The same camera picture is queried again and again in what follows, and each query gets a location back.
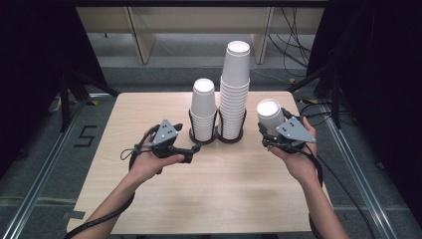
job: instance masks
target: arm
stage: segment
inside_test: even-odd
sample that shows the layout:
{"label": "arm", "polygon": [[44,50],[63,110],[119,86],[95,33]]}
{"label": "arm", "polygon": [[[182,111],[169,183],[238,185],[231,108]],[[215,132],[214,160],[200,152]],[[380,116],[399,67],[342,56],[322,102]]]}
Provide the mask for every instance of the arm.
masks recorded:
{"label": "arm", "polygon": [[[151,141],[150,135],[145,142]],[[130,172],[121,180],[118,186],[111,192],[97,210],[87,219],[87,222],[96,220],[121,208],[130,198],[137,187],[153,177],[161,168],[183,160],[183,155],[172,155],[167,158],[157,158],[152,152],[143,152],[135,160]],[[91,227],[73,238],[107,238],[118,216]]]}
{"label": "arm", "polygon": [[[317,135],[316,130],[309,124],[306,118],[304,118],[304,126],[310,134],[313,136]],[[317,155],[317,145],[315,143],[308,143],[308,147],[304,148],[305,152]],[[319,185],[314,164],[301,153],[286,153],[276,147],[273,147],[271,152],[284,161],[289,173],[301,185],[311,218],[322,238],[348,238],[347,233]]]}

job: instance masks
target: tall cup stack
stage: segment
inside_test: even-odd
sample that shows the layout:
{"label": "tall cup stack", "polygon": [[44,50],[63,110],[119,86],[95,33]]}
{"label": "tall cup stack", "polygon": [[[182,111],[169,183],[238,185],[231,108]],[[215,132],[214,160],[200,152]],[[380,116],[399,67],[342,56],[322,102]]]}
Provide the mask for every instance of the tall cup stack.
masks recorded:
{"label": "tall cup stack", "polygon": [[218,134],[232,140],[240,136],[249,91],[250,46],[241,41],[228,44],[220,79]]}

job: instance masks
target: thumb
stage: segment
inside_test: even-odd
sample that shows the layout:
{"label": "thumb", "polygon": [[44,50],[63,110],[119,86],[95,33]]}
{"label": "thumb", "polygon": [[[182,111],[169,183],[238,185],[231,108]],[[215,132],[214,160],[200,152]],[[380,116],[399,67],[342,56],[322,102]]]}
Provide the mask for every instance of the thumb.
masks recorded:
{"label": "thumb", "polygon": [[171,155],[171,156],[163,158],[163,160],[161,160],[162,163],[163,163],[162,166],[168,166],[168,165],[180,162],[183,159],[184,159],[184,155],[182,155],[182,154]]}
{"label": "thumb", "polygon": [[317,136],[316,129],[308,122],[308,119],[304,117],[304,127],[312,136]]}
{"label": "thumb", "polygon": [[281,149],[279,149],[279,148],[277,148],[277,147],[272,147],[272,148],[270,149],[270,152],[271,152],[273,155],[275,155],[275,156],[277,156],[277,157],[281,158],[282,160],[284,160],[284,159],[288,156],[288,154],[287,154],[286,152],[282,151]]}

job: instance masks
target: handheld controller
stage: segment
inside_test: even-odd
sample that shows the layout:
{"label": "handheld controller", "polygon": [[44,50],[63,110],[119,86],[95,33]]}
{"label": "handheld controller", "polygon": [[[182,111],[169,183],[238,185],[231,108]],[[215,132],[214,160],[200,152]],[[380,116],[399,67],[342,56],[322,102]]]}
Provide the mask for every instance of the handheld controller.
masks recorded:
{"label": "handheld controller", "polygon": [[[129,169],[133,165],[136,157],[142,153],[142,151],[140,151],[142,147],[150,147],[152,153],[159,158],[165,158],[175,154],[183,154],[184,159],[180,162],[190,163],[192,161],[193,154],[201,149],[202,143],[197,143],[190,149],[175,147],[174,143],[182,128],[182,123],[172,125],[167,119],[164,119],[161,124],[158,124],[150,129],[140,143],[134,146],[132,156],[130,158]],[[150,134],[154,135],[152,142],[144,142],[146,137]]]}
{"label": "handheld controller", "polygon": [[302,150],[306,142],[317,142],[294,115],[283,108],[282,111],[287,120],[276,127],[279,135],[268,134],[268,129],[258,122],[264,147],[275,146],[285,152],[293,153]]}

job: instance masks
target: wrist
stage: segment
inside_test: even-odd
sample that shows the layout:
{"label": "wrist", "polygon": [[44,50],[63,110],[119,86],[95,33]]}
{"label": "wrist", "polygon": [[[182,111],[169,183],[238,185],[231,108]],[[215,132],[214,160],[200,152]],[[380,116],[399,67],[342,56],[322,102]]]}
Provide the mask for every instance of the wrist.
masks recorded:
{"label": "wrist", "polygon": [[134,175],[131,171],[123,178],[123,180],[127,186],[135,187],[137,188],[146,181],[146,179],[143,179],[139,177],[138,175]]}
{"label": "wrist", "polygon": [[307,176],[298,179],[298,182],[301,184],[302,187],[319,187],[319,180],[317,178],[316,173],[310,173]]}

